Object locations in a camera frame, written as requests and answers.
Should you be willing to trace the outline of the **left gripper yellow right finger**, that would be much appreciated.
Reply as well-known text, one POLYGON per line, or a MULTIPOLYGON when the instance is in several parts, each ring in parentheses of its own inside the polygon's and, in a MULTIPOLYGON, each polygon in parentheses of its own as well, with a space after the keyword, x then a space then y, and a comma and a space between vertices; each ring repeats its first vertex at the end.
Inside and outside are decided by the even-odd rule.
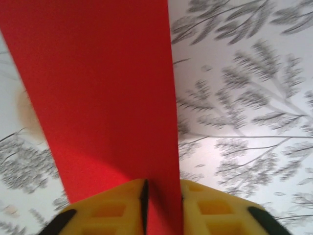
POLYGON ((181 180, 185 235, 290 235, 262 206, 181 180))

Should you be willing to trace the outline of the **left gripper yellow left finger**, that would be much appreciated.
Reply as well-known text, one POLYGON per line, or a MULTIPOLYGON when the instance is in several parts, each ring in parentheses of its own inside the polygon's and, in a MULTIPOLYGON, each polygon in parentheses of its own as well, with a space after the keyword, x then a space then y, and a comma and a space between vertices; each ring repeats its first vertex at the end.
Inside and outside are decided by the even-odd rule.
POLYGON ((137 179, 65 207, 39 235, 144 235, 149 185, 137 179))

